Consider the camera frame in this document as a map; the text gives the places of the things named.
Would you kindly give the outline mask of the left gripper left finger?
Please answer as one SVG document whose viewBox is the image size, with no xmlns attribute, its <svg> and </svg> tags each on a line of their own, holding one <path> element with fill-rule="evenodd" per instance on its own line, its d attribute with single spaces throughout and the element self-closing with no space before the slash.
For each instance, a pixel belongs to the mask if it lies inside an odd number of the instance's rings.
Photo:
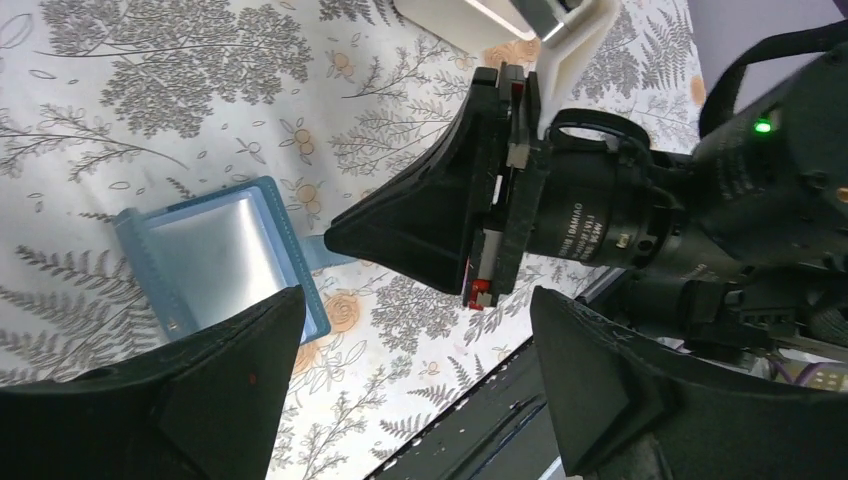
<svg viewBox="0 0 848 480">
<path fill-rule="evenodd" d="M 3 388 L 2 477 L 264 478 L 304 324 L 289 287 L 74 379 Z"/>
</svg>

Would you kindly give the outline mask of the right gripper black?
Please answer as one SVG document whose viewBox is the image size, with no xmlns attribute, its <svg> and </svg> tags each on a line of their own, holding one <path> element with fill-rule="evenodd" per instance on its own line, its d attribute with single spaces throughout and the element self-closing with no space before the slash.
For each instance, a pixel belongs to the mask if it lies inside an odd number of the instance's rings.
<svg viewBox="0 0 848 480">
<path fill-rule="evenodd" d="M 463 290 L 473 310 L 495 307 L 515 287 L 549 173 L 539 107 L 535 73 L 476 69 L 436 142 L 334 218 L 325 246 L 442 293 Z"/>
</svg>

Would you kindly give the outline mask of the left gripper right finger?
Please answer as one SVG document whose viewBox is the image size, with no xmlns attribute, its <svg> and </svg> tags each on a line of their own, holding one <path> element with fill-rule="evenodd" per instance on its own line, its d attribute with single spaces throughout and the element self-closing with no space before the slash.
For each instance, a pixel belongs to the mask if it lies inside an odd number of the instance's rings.
<svg viewBox="0 0 848 480">
<path fill-rule="evenodd" d="M 847 397 L 677 352 L 538 287 L 534 342 L 565 472 L 585 479 L 843 479 Z"/>
</svg>

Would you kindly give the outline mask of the blue leather card holder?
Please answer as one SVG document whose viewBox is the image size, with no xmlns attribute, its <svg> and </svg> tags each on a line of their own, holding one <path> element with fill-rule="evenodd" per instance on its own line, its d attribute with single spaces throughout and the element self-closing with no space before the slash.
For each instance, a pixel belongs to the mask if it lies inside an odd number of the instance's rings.
<svg viewBox="0 0 848 480">
<path fill-rule="evenodd" d="M 302 343 L 331 331 L 312 274 L 352 260 L 329 251 L 320 235 L 297 235 L 269 176 L 147 213 L 127 208 L 113 225 L 170 341 L 296 286 L 306 305 Z"/>
</svg>

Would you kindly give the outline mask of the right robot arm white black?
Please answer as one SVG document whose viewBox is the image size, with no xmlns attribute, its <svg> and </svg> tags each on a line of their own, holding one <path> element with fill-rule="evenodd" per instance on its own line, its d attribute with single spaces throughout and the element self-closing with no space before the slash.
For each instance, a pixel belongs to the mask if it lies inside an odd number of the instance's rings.
<svg viewBox="0 0 848 480">
<path fill-rule="evenodd" d="M 542 123 L 535 73 L 480 67 L 437 142 L 331 223 L 334 253 L 472 309 L 525 255 L 630 270 L 630 322 L 703 356 L 847 355 L 847 24 L 766 38 L 721 75 L 690 154 L 629 119 Z"/>
</svg>

